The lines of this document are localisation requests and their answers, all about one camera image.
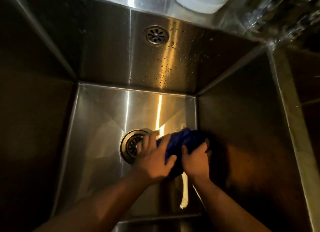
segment person's left hand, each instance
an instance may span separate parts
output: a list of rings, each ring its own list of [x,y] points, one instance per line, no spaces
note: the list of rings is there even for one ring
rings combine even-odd
[[[159,132],[155,131],[143,137],[142,142],[138,143],[137,158],[134,163],[134,169],[143,172],[150,184],[158,183],[167,177],[177,160],[177,156],[172,155],[165,164],[166,149],[171,135],[164,136],[157,147],[158,135]]]

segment towel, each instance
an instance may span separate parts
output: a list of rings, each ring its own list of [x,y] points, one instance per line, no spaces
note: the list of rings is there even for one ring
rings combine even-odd
[[[168,158],[171,155],[176,155],[177,160],[169,173],[169,179],[173,180],[177,176],[183,173],[182,167],[182,152],[181,147],[185,145],[188,149],[188,153],[192,153],[194,149],[196,149],[200,144],[205,141],[206,137],[203,135],[201,131],[193,130],[191,131],[189,128],[185,128],[180,132],[173,133],[171,135],[170,141],[168,143],[166,152],[165,152],[165,163],[167,163]],[[157,140],[157,147],[161,143],[161,138]]]

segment person's left arm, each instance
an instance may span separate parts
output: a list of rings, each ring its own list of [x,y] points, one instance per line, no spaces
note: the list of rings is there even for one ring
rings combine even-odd
[[[157,135],[158,131],[143,137],[142,143],[138,144],[135,164],[125,177],[79,202],[66,213],[50,219],[34,232],[111,231],[143,191],[168,176],[174,166],[175,155],[170,156],[165,164],[170,135],[162,139],[158,148]]]

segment person's right arm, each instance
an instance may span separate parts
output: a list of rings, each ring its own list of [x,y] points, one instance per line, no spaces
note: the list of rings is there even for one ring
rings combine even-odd
[[[182,165],[197,190],[214,226],[219,231],[270,232],[261,222],[244,210],[209,178],[207,145],[202,143],[191,154],[182,147]]]

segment sink bottom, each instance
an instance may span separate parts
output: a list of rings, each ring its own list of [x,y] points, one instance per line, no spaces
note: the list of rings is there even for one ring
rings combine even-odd
[[[126,133],[150,129],[162,136],[185,127],[197,128],[194,97],[79,84],[52,215],[114,184],[131,169],[120,153]],[[200,212],[192,185],[186,176],[179,176],[150,186],[121,222],[192,217]]]

